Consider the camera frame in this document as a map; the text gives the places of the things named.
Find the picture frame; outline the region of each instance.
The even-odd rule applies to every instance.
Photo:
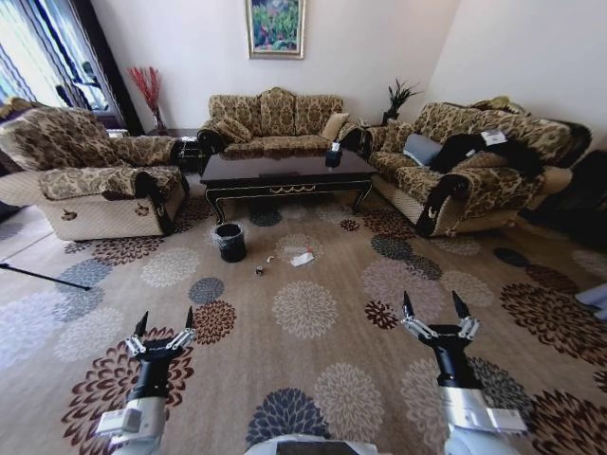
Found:
[[[304,57],[305,0],[245,0],[248,57]]]

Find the vase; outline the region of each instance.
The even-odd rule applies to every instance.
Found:
[[[396,120],[398,118],[398,112],[384,112],[383,119],[381,120],[381,126],[386,126],[390,118]]]
[[[152,109],[152,115],[154,116],[154,130],[158,136],[167,136],[169,132],[167,131],[167,127],[162,121],[162,117],[160,116],[160,111],[158,109]]]

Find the patterned carpet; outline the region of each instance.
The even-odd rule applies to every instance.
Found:
[[[472,366],[493,406],[522,412],[522,453],[606,453],[607,325],[572,295],[607,280],[607,257],[537,227],[429,241],[374,194],[353,216],[352,197],[227,204],[238,264],[196,195],[164,239],[62,242],[36,208],[0,225],[12,265],[92,286],[0,273],[0,453],[108,453],[92,431],[137,378],[121,339],[146,310],[149,336],[167,336],[190,305],[163,453],[237,455],[291,432],[442,453],[437,368],[398,324],[403,289],[427,322],[456,320],[452,289],[468,302]],[[316,260],[294,268],[301,247]]]

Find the coffee table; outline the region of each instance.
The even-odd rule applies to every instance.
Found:
[[[333,168],[326,166],[321,154],[281,159],[227,159],[213,155],[200,182],[207,185],[206,197],[220,225],[226,221],[222,199],[356,191],[352,210],[357,212],[360,202],[373,188],[371,175],[376,172],[364,159],[347,150],[342,152],[340,164]]]

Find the blue pillow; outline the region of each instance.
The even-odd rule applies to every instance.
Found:
[[[418,166],[430,166],[430,162],[442,148],[441,144],[428,137],[412,134],[407,137],[402,153],[415,161]]]

